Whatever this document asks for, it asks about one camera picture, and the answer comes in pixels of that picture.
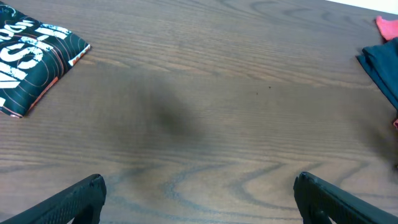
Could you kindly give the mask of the black patterned sports jersey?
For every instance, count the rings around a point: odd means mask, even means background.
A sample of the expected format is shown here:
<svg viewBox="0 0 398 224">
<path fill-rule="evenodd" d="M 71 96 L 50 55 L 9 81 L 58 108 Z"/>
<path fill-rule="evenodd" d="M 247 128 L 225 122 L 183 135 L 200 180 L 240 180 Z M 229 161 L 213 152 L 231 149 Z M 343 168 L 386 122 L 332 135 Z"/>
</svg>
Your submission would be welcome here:
<svg viewBox="0 0 398 224">
<path fill-rule="evenodd" d="M 91 48 L 70 30 L 1 3 L 1 112 L 24 117 Z"/>
</svg>

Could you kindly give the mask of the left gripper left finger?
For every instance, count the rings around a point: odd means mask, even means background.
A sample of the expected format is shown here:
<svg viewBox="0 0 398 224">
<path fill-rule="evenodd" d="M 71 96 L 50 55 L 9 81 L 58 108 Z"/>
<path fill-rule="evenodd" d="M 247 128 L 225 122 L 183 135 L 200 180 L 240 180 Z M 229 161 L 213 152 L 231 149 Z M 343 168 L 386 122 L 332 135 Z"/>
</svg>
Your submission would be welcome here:
<svg viewBox="0 0 398 224">
<path fill-rule="evenodd" d="M 105 181 L 93 174 L 1 224 L 98 224 L 105 200 Z"/>
</svg>

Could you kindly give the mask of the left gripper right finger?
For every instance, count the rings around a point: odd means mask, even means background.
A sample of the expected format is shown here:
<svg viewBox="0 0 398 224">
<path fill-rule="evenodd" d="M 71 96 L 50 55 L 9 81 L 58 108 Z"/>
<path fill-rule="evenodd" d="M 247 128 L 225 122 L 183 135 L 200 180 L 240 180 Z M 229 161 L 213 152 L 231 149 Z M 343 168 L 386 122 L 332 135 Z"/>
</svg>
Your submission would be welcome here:
<svg viewBox="0 0 398 224">
<path fill-rule="evenodd" d="M 303 224 L 390 224 L 397 217 L 329 182 L 301 172 L 295 178 L 294 199 Z"/>
</svg>

